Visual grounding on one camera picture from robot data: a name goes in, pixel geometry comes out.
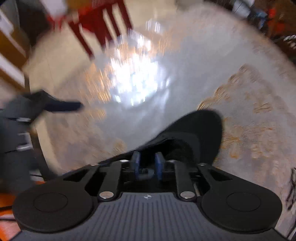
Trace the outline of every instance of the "floor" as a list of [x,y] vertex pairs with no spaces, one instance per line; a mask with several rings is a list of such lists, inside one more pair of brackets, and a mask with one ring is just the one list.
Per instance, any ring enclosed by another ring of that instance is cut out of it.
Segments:
[[[161,19],[177,12],[174,0],[126,0],[125,3],[134,29],[144,25],[149,19]],[[118,9],[114,12],[119,28],[123,30],[124,26]],[[101,52],[101,47],[93,35],[84,33],[84,37],[94,53]],[[68,25],[64,24],[62,31],[52,31],[40,38],[23,71],[30,78],[31,91],[44,89],[48,93],[53,93],[54,89],[75,69],[88,63],[90,63],[88,55]],[[56,172],[61,172],[48,137],[44,118],[41,117],[35,123],[39,141],[49,166]]]

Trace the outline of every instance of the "black circular disc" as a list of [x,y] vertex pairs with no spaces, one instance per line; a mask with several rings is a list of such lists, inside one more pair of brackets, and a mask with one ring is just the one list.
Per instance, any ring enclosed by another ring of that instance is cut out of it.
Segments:
[[282,211],[275,193],[245,180],[217,182],[203,196],[201,207],[218,226],[247,233],[275,227]]
[[83,222],[92,206],[91,196],[78,183],[55,181],[35,186],[17,196],[13,214],[23,228],[51,233]]

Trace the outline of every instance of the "gray ribbed panel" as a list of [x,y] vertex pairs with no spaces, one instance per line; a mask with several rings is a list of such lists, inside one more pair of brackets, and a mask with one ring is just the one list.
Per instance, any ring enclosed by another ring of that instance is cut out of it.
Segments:
[[100,204],[80,226],[58,234],[24,231],[14,241],[282,241],[274,230],[261,234],[234,234],[211,224],[191,202],[172,193],[123,193]]

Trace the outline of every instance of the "red plastic chair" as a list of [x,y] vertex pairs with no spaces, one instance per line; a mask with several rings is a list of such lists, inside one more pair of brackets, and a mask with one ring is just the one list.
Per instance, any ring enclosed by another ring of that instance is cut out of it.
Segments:
[[126,26],[126,29],[132,29],[131,22],[129,20],[129,16],[126,10],[126,7],[124,5],[123,0],[112,0],[108,3],[105,3],[103,5],[99,5],[96,7],[86,7],[83,9],[80,9],[78,11],[79,15],[79,21],[77,23],[74,23],[73,21],[69,22],[69,26],[84,47],[85,51],[88,53],[89,57],[93,57],[93,53],[87,43],[85,42],[84,38],[82,37],[80,31],[79,31],[79,25],[81,24],[83,28],[89,30],[90,32],[93,32],[96,35],[96,38],[98,39],[100,45],[102,48],[106,47],[106,38],[108,41],[112,40],[112,36],[107,28],[107,25],[103,19],[103,10],[106,9],[108,16],[111,20],[111,23],[113,25],[113,28],[115,30],[115,33],[117,36],[120,35],[119,29],[117,27],[116,21],[114,19],[113,13],[112,13],[112,7],[114,4],[118,4],[119,10],[121,12],[124,24]]

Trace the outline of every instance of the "round table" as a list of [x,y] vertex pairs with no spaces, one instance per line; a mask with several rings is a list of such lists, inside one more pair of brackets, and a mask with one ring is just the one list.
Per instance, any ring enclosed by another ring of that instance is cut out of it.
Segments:
[[214,165],[274,191],[288,233],[296,166],[296,69],[272,42],[219,7],[203,4],[149,21],[77,70],[54,92],[78,113],[49,113],[47,129],[65,171],[135,149],[181,116],[210,108],[223,117]]

